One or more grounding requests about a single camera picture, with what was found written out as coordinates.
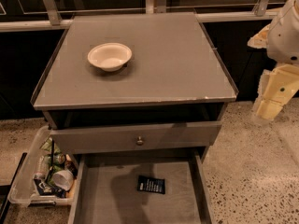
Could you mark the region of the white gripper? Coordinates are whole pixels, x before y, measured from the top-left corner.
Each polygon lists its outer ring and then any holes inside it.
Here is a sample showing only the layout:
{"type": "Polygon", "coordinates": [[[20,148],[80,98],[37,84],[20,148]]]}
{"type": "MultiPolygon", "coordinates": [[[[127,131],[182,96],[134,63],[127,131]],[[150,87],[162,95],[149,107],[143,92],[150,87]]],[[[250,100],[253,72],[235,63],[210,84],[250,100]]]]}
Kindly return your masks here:
{"type": "Polygon", "coordinates": [[[278,62],[272,70],[263,70],[253,114],[272,121],[299,91],[299,0],[288,0],[276,17],[247,45],[267,49],[267,56],[278,62]]]}

